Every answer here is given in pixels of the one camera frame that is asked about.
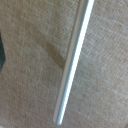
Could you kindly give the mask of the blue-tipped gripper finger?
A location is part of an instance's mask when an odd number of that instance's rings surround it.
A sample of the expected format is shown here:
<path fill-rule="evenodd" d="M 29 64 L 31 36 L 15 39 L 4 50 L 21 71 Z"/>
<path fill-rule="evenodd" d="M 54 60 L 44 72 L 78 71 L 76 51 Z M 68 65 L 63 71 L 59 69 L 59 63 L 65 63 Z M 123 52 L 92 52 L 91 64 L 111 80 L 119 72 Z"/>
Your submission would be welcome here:
<path fill-rule="evenodd" d="M 5 57 L 5 52 L 4 52 L 4 47 L 3 47 L 2 37 L 1 37 L 1 32 L 0 32 L 0 72 L 5 63 L 5 60 L 6 60 L 6 57 Z"/>

